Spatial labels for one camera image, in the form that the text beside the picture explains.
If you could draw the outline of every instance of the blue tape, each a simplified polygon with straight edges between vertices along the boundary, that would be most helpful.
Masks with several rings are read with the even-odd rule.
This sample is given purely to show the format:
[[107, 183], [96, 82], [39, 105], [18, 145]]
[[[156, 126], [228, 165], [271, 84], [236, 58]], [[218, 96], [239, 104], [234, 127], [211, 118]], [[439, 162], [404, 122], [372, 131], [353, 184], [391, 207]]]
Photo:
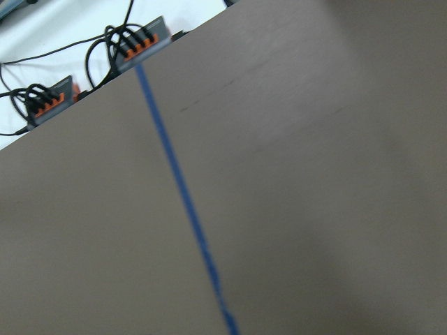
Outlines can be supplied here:
[[211, 284], [214, 290], [214, 294], [216, 295], [219, 308], [222, 312], [222, 316], [225, 320], [230, 335], [239, 335], [240, 333], [237, 328], [236, 320], [231, 314], [231, 312], [228, 310], [228, 307], [225, 303], [224, 295], [222, 293], [222, 288], [220, 284], [219, 273], [217, 272], [216, 265], [214, 264], [214, 261], [212, 259], [212, 255], [208, 248], [205, 233], [203, 232], [202, 225], [197, 215], [196, 208], [194, 207], [193, 200], [186, 186], [182, 169], [180, 168], [173, 146], [171, 145], [168, 132], [166, 131], [159, 109], [156, 105], [154, 94], [152, 93], [152, 90], [150, 88], [149, 81], [147, 80], [145, 71], [141, 65], [137, 65], [135, 67], [135, 70], [137, 72], [138, 80], [140, 81], [142, 91], [145, 95], [147, 106], [149, 107], [149, 111], [151, 112], [152, 119], [154, 120], [156, 130], [159, 134], [160, 141], [163, 145], [165, 154], [168, 158], [170, 168], [175, 178], [175, 182], [177, 183], [180, 196], [182, 197], [186, 214], [193, 228], [200, 252], [202, 253], [203, 260], [207, 267], [208, 275], [210, 276]]

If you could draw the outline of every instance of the white background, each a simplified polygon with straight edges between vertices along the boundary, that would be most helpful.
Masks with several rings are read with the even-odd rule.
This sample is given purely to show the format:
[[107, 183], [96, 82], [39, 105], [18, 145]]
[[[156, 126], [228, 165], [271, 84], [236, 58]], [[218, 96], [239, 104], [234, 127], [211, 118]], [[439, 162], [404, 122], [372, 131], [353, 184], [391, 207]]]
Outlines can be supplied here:
[[[129, 0], [40, 0], [7, 16], [0, 24], [0, 62], [42, 54], [61, 46], [103, 33], [108, 24], [119, 25]], [[147, 24], [163, 15], [174, 34], [190, 31], [226, 8], [223, 0], [135, 0], [129, 23]], [[81, 91], [90, 89], [85, 77], [85, 43], [51, 56], [3, 67], [6, 83], [12, 88], [37, 82], [52, 86], [72, 75]], [[91, 56], [90, 68], [98, 82], [107, 73], [105, 48], [98, 46]], [[0, 83], [0, 91], [6, 88]], [[8, 98], [0, 99], [0, 133], [14, 133], [25, 122], [14, 111]], [[0, 149], [15, 137], [0, 136]]]

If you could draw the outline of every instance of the gray floor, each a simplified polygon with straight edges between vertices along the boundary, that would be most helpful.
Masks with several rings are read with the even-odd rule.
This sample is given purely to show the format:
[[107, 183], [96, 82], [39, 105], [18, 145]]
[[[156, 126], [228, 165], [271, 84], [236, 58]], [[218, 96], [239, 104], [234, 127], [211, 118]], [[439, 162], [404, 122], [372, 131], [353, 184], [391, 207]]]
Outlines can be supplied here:
[[[446, 14], [244, 0], [144, 64], [241, 334], [447, 332]], [[5, 334], [226, 334], [133, 71], [0, 159]]]

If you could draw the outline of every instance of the orange connector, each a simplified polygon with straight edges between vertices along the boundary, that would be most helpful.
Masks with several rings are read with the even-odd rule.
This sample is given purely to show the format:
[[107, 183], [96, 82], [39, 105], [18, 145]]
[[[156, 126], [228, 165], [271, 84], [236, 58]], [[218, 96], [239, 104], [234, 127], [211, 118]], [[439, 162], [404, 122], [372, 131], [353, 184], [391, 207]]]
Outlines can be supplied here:
[[36, 114], [35, 117], [41, 117], [46, 112], [51, 110], [53, 107], [56, 107], [58, 104], [62, 103], [64, 100], [65, 100], [65, 93], [62, 92], [59, 95], [59, 99], [54, 98], [51, 103], [45, 103], [45, 107], [44, 108], [39, 108], [38, 109], [38, 113]]
[[157, 36], [157, 34], [154, 34], [154, 42], [151, 42], [150, 39], [146, 38], [143, 43], [144, 46], [141, 44], [137, 44], [136, 45], [136, 49], [137, 51], [133, 51], [132, 49], [127, 51], [126, 56], [124, 57], [125, 61], [128, 61], [132, 58], [134, 58], [137, 54], [140, 54], [141, 52], [145, 51], [146, 49], [149, 49], [151, 46], [153, 46], [155, 43], [157, 43], [159, 41], [159, 37]]

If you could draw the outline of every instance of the blue line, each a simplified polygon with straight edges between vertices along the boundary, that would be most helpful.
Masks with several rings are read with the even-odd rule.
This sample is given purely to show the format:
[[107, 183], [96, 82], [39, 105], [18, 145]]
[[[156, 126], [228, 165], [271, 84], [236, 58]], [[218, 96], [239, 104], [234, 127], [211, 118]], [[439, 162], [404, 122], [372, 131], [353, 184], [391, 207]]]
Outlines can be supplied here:
[[196, 208], [194, 207], [193, 200], [189, 194], [188, 188], [186, 186], [185, 179], [183, 177], [182, 169], [180, 168], [177, 157], [175, 156], [174, 148], [171, 145], [168, 132], [163, 123], [163, 119], [161, 118], [159, 109], [156, 105], [154, 94], [149, 85], [149, 81], [147, 80], [144, 69], [141, 65], [137, 65], [135, 67], [137, 72], [138, 80], [140, 80], [140, 85], [142, 91], [145, 95], [147, 106], [149, 107], [149, 111], [151, 112], [152, 119], [154, 120], [155, 127], [157, 132], [159, 133], [159, 137], [161, 143], [163, 144], [163, 148], [165, 150], [166, 156], [168, 158], [170, 168], [174, 175], [175, 181], [177, 183], [177, 187], [179, 189], [180, 195], [183, 200], [183, 205], [188, 215], [188, 219], [193, 228], [194, 234], [196, 236], [196, 240], [202, 253], [203, 260], [208, 270], [208, 275], [210, 276], [211, 284], [214, 290], [214, 294], [216, 295], [217, 302], [219, 303], [219, 308], [222, 312], [223, 318], [226, 322], [226, 326], [230, 335], [239, 335], [239, 330], [237, 328], [237, 323], [231, 312], [228, 310], [228, 307], [224, 300], [224, 295], [222, 293], [221, 283], [219, 279], [219, 274], [217, 272], [216, 265], [212, 259], [212, 255], [210, 250], [208, 249], [208, 243], [205, 237], [205, 233], [203, 232], [202, 225], [200, 223], [200, 219], [197, 215]]

